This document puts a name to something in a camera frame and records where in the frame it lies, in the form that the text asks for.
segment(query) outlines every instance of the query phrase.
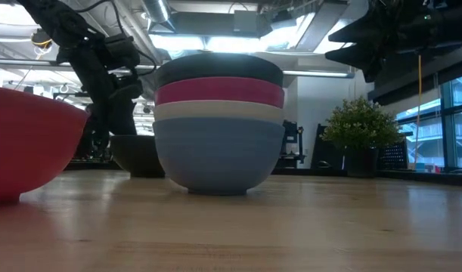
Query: potted plant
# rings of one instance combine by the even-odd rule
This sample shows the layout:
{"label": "potted plant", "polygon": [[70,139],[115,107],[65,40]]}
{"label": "potted plant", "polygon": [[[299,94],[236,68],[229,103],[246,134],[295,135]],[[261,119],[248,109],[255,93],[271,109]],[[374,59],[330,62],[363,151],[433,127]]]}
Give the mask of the potted plant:
{"label": "potted plant", "polygon": [[382,111],[378,103],[363,97],[344,100],[343,106],[337,107],[327,122],[330,125],[321,138],[345,150],[345,165],[351,177],[373,177],[377,170],[379,148],[402,139],[395,116]]}

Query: orange cable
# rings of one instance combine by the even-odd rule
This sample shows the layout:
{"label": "orange cable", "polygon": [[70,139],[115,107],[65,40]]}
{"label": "orange cable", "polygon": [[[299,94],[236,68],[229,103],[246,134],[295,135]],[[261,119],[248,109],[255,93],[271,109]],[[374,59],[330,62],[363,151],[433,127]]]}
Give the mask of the orange cable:
{"label": "orange cable", "polygon": [[419,126],[420,126],[420,105],[422,104],[422,56],[419,55],[419,107],[417,108],[417,128],[415,133],[415,160],[414,170],[417,170],[417,158],[419,156]]}

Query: green plant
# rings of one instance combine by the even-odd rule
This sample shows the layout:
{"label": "green plant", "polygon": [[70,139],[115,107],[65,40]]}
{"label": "green plant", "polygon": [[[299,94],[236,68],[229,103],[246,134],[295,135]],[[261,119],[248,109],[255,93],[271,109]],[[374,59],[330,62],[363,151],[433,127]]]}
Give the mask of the green plant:
{"label": "green plant", "polygon": [[338,148],[387,147],[402,139],[395,116],[363,97],[343,100],[343,106],[333,110],[327,122],[330,125],[320,137],[332,141]]}

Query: dark gray bowl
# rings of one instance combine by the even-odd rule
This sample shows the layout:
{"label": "dark gray bowl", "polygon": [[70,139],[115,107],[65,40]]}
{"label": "dark gray bowl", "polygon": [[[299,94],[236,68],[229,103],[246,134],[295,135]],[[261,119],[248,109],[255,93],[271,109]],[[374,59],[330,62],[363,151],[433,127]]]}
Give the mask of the dark gray bowl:
{"label": "dark gray bowl", "polygon": [[178,118],[153,124],[166,174],[189,193],[240,195],[262,183],[279,157],[284,127],[232,118]]}
{"label": "dark gray bowl", "polygon": [[135,178],[163,178],[155,148],[155,137],[145,135],[117,135],[110,139],[113,159]]}

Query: blue bowl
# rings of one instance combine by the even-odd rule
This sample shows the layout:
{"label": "blue bowl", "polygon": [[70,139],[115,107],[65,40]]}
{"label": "blue bowl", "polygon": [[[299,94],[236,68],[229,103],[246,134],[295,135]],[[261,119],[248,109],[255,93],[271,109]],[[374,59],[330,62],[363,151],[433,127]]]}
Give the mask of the blue bowl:
{"label": "blue bowl", "polygon": [[276,166],[284,127],[235,118],[155,122],[157,153],[166,174],[189,193],[240,195]]}

